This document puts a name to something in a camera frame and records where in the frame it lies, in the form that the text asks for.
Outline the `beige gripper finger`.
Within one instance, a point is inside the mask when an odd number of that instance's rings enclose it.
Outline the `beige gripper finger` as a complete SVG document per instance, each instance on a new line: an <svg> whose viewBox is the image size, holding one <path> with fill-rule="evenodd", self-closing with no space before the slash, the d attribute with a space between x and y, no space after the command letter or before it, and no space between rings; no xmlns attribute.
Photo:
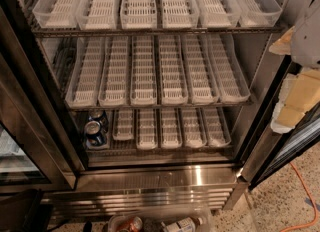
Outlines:
<svg viewBox="0 0 320 232"><path fill-rule="evenodd" d="M295 27L288 29L278 40L276 40L270 47L269 51L276 55L290 55L291 54L291 40Z"/></svg>
<svg viewBox="0 0 320 232"><path fill-rule="evenodd" d="M302 118L320 101L320 70L303 69L294 75L288 73L280 88L271 129L279 134L294 129Z"/></svg>

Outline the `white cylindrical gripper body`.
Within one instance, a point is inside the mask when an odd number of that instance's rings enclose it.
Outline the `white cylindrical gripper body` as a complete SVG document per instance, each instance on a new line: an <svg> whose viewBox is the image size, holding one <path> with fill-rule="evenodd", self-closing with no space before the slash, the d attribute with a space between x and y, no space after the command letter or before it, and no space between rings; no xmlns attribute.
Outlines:
<svg viewBox="0 0 320 232"><path fill-rule="evenodd" d="M320 0L314 0L297 20L290 47L294 62L320 68Z"/></svg>

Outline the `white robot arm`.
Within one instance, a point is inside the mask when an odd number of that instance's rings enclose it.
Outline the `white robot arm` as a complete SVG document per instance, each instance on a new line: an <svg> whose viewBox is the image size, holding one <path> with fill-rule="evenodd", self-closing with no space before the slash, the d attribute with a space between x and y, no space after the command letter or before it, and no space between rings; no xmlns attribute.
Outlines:
<svg viewBox="0 0 320 232"><path fill-rule="evenodd" d="M289 55L302 66L281 84L271 120L271 129L279 134L293 130L320 101L320 0L305 2L294 25L269 47L271 53Z"/></svg>

